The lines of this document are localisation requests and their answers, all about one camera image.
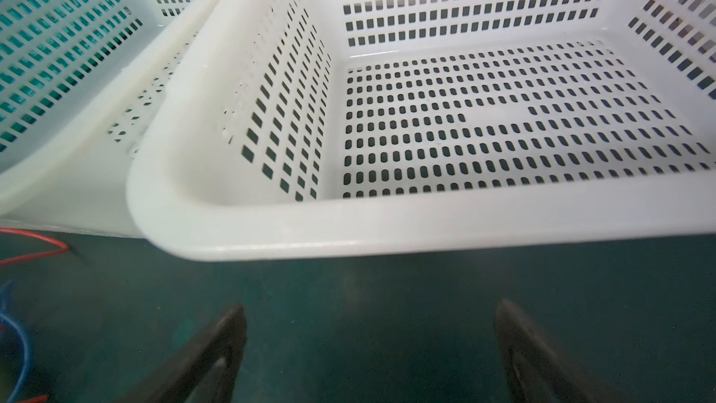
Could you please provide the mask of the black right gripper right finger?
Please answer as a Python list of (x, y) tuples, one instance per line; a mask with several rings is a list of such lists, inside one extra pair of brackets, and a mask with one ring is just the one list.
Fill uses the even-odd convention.
[(514, 402), (600, 402), (602, 390), (510, 300), (495, 313), (495, 331)]

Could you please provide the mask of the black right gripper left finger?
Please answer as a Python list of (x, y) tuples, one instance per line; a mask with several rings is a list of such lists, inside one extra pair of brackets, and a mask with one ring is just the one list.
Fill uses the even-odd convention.
[(247, 321), (234, 304), (120, 402), (229, 402), (244, 358)]

